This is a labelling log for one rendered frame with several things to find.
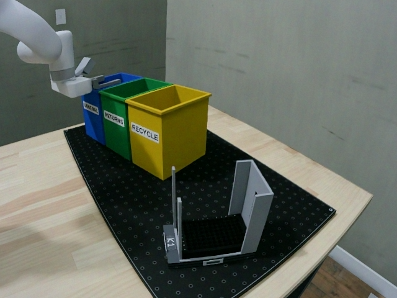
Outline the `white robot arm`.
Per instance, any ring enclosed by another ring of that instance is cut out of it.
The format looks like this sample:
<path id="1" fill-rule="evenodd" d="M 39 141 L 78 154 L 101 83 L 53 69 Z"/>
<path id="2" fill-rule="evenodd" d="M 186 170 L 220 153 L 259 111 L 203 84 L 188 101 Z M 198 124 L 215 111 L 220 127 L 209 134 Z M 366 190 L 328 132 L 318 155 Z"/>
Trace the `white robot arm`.
<path id="1" fill-rule="evenodd" d="M 16 0 L 0 0 L 0 32 L 20 41 L 17 54 L 22 61 L 49 64 L 52 81 L 89 74 L 96 64 L 84 57 L 75 70 L 72 33 L 55 32 L 43 18 Z"/>

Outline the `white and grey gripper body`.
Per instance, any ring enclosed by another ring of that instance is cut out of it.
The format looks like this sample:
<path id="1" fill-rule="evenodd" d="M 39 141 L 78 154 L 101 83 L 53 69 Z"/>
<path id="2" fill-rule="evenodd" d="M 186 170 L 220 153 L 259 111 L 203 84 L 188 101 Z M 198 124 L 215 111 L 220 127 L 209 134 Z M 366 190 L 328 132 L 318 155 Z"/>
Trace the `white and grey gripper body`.
<path id="1" fill-rule="evenodd" d="M 90 93 L 92 91 L 92 81 L 82 76 L 74 76 L 61 81 L 51 80 L 51 87 L 65 96 L 75 98 Z"/>

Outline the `green bin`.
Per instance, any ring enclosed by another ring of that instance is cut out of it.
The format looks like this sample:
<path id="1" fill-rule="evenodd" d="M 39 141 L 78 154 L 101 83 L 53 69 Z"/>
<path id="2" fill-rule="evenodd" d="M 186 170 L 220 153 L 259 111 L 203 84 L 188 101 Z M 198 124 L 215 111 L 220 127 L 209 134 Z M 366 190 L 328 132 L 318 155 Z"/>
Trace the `green bin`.
<path id="1" fill-rule="evenodd" d="M 126 99 L 174 84 L 141 78 L 98 91 L 101 95 L 105 141 L 108 148 L 132 160 Z"/>

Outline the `yellow recycle bin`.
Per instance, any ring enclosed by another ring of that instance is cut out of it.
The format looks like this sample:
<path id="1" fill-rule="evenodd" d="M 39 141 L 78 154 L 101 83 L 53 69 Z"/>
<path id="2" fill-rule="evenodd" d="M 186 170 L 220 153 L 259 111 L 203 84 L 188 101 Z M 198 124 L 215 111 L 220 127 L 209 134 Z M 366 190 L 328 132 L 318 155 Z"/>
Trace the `yellow recycle bin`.
<path id="1" fill-rule="evenodd" d="M 126 99 L 132 162 L 165 180 L 205 155 L 210 96 L 174 84 Z"/>

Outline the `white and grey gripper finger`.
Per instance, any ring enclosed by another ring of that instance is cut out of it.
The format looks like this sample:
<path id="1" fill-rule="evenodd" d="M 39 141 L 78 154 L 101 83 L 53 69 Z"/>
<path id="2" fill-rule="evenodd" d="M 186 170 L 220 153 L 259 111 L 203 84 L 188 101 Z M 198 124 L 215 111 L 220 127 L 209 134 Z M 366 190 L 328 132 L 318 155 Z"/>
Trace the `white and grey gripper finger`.
<path id="1" fill-rule="evenodd" d="M 113 81 L 109 81 L 109 82 L 104 83 L 104 84 L 99 84 L 99 81 L 96 78 L 92 78 L 91 81 L 92 81 L 92 85 L 93 85 L 94 89 L 100 89 L 100 88 L 109 87 L 109 86 L 113 86 L 113 85 L 121 83 L 121 79 L 116 79 L 116 80 L 113 80 Z"/>
<path id="2" fill-rule="evenodd" d="M 99 82 L 105 81 L 105 78 L 104 78 L 103 75 L 101 75 L 101 76 L 96 76 L 96 77 L 94 77 L 94 78 L 98 79 Z"/>

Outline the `blue bin labelled general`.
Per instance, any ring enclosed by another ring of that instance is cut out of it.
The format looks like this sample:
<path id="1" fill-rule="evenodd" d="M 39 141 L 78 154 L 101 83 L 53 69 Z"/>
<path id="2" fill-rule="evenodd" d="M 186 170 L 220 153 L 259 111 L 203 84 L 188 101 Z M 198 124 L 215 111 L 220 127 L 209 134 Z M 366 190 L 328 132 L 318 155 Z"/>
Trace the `blue bin labelled general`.
<path id="1" fill-rule="evenodd" d="M 110 76 L 104 77 L 105 81 L 99 82 L 99 84 L 107 83 L 109 81 L 113 81 L 115 79 L 121 79 L 121 83 L 127 83 L 137 79 L 141 79 L 141 76 L 135 76 L 126 73 L 118 73 Z M 119 84 L 116 84 L 119 85 Z M 113 86 L 116 86 L 113 85 Z M 89 94 L 82 95 L 82 104 L 83 104 L 83 113 L 84 113 L 84 121 L 86 126 L 86 134 L 97 140 L 103 145 L 106 145 L 105 142 L 105 132 L 104 132 L 104 122 L 102 115 L 102 104 L 101 104 L 101 95 L 98 91 L 107 89 L 113 86 L 104 87 L 98 89 L 94 89 L 92 85 L 92 91 Z"/>

